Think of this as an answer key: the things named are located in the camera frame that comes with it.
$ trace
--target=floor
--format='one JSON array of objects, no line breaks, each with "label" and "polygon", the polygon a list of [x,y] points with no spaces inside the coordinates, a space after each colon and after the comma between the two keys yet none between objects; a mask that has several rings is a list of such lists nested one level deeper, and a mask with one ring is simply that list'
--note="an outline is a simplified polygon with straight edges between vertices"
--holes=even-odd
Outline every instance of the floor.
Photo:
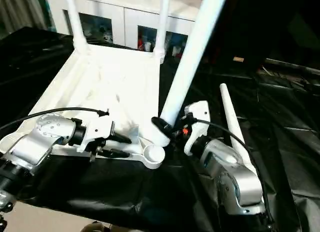
[{"label": "floor", "polygon": [[3,215],[5,232],[80,232],[94,220],[17,202],[13,211]]}]

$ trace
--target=black tablecloth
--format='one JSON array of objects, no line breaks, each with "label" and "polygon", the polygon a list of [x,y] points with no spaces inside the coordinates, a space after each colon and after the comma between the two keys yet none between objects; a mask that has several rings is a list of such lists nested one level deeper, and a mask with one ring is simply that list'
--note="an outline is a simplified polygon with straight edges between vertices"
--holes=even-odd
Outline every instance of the black tablecloth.
[{"label": "black tablecloth", "polygon": [[[70,36],[29,28],[0,41],[0,124],[28,113],[72,51]],[[177,67],[173,58],[161,66],[160,110]],[[320,226],[320,92],[317,78],[309,81],[300,86],[254,71],[201,65],[184,101],[186,105],[207,100],[212,122],[225,126],[219,84],[227,84],[280,231],[318,231]],[[211,128],[209,133],[224,135]],[[21,200],[127,227],[218,231],[216,210],[199,177],[206,179],[173,147],[166,149],[165,161],[156,170],[140,162],[88,163],[84,158],[52,156]]]}]

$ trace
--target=black cable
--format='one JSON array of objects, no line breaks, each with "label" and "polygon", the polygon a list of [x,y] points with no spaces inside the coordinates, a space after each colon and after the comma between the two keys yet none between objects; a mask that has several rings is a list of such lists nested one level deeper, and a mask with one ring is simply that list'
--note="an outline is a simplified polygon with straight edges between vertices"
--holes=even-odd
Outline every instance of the black cable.
[{"label": "black cable", "polygon": [[5,129],[5,128],[7,128],[7,127],[9,127],[11,125],[14,125],[16,123],[25,121],[27,119],[38,117],[40,115],[44,115],[44,114],[47,114],[47,113],[61,112],[61,111],[70,111],[70,110],[80,110],[80,111],[95,112],[95,113],[98,113],[99,116],[103,116],[103,115],[108,115],[109,114],[109,112],[104,112],[104,111],[93,109],[93,108],[81,108],[81,107],[54,108],[54,109],[45,110],[45,111],[38,112],[38,113],[33,113],[33,114],[30,114],[30,115],[28,115],[26,117],[22,117],[22,118],[19,118],[17,120],[14,120],[14,121],[12,121],[10,123],[5,124],[4,126],[1,126],[0,130]]},{"label": "black cable", "polygon": [[268,201],[268,194],[267,194],[267,189],[266,189],[266,185],[265,185],[265,182],[264,180],[262,179],[261,177],[261,173],[260,173],[260,170],[259,170],[259,167],[257,166],[257,163],[256,163],[256,160],[255,158],[252,156],[252,152],[251,152],[251,149],[245,144],[242,142],[241,139],[239,139],[235,134],[233,134],[232,132],[230,132],[228,129],[218,125],[218,124],[215,124],[215,123],[211,123],[211,122],[208,122],[208,121],[205,121],[205,120],[201,120],[201,119],[195,119],[197,122],[200,122],[200,123],[206,123],[208,125],[211,125],[213,127],[216,127],[218,129],[221,129],[222,131],[226,132],[227,134],[229,134],[232,138],[234,138],[239,144],[241,144],[245,149],[246,151],[248,152],[249,154],[249,157],[250,157],[250,160],[251,160],[251,163],[253,164],[253,166],[255,167],[256,169],[256,174],[261,182],[261,186],[262,186],[262,193],[263,193],[263,199],[264,199],[264,205],[265,205],[265,210],[266,210],[266,214],[269,218],[269,222],[270,223],[274,223],[274,219],[271,215],[271,212],[270,212],[270,206],[269,206],[269,201]]}]

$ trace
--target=toy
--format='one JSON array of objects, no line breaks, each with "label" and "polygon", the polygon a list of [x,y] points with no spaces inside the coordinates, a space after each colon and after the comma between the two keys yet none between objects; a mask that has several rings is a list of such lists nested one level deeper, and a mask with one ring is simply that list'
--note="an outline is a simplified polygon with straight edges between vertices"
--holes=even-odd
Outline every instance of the toy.
[{"label": "toy", "polygon": [[103,40],[105,42],[108,42],[108,43],[114,43],[114,40],[113,40],[113,37],[112,37],[112,32],[110,30],[104,32]]}]

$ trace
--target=white pole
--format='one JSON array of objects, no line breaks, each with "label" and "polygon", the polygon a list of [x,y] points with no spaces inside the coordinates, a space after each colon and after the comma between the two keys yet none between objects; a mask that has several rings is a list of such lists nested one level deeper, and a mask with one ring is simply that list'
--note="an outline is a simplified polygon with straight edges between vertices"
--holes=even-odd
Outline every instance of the white pole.
[{"label": "white pole", "polygon": [[66,0],[68,5],[68,14],[73,33],[73,46],[80,53],[87,52],[87,41],[81,27],[79,13],[77,12],[75,0]]},{"label": "white pole", "polygon": [[155,47],[153,52],[160,57],[160,64],[164,63],[165,59],[165,40],[167,31],[167,17],[169,13],[170,0],[162,0],[161,11],[159,16],[159,25],[156,33]]},{"label": "white pole", "polygon": [[160,118],[174,125],[225,0],[203,0]]},{"label": "white pole", "polygon": [[[228,124],[228,129],[231,133],[237,136],[243,143],[245,142],[242,135],[237,115],[232,104],[228,88],[225,83],[220,84],[220,91],[222,96],[223,108],[225,112],[226,122]],[[243,164],[250,169],[253,173],[256,173],[255,167],[252,165],[249,154],[247,150],[234,138],[231,138],[231,144],[234,150],[241,156]]]}]

